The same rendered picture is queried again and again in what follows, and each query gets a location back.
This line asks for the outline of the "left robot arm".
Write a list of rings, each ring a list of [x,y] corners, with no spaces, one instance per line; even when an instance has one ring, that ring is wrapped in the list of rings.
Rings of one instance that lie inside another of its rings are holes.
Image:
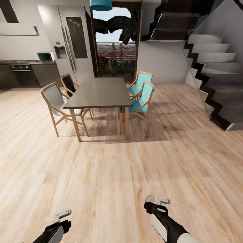
[[[54,214],[53,224],[45,227],[44,232],[33,243],[59,243],[64,233],[67,233],[71,227],[71,221],[60,222],[60,219],[71,215],[71,213],[71,209],[66,209]]]

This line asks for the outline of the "pillar candle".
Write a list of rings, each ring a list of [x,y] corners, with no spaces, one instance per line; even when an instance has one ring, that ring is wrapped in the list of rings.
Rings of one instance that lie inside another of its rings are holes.
[[[155,202],[155,196],[153,196],[153,195],[149,195],[149,196],[147,196],[145,202],[151,202],[151,203],[154,203],[154,202]],[[160,205],[162,205],[162,202],[160,202]]]

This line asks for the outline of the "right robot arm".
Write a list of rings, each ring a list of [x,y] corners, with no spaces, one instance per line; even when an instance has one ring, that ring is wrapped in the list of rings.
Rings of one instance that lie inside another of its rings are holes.
[[[144,208],[151,214],[151,224],[166,243],[201,243],[186,231],[182,225],[167,215],[165,206],[160,202],[170,204],[166,197],[155,195],[155,202],[145,202]]]

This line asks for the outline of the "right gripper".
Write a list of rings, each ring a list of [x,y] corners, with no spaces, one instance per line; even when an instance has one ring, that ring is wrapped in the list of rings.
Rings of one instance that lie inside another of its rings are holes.
[[[150,214],[153,213],[153,209],[154,209],[155,207],[159,207],[159,208],[162,208],[162,209],[164,209],[165,211],[167,211],[166,207],[165,207],[165,206],[162,206],[162,205],[156,205],[156,204],[154,204],[154,203],[150,203],[150,202],[145,202],[145,204],[144,204],[144,208],[146,209],[146,212],[147,212],[147,213],[150,213]]]

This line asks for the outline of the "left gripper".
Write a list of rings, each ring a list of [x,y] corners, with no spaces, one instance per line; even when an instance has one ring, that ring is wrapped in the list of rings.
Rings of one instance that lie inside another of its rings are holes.
[[[67,233],[69,231],[69,228],[71,227],[71,221],[65,220],[63,222],[58,223],[60,226],[63,226],[64,233]]]

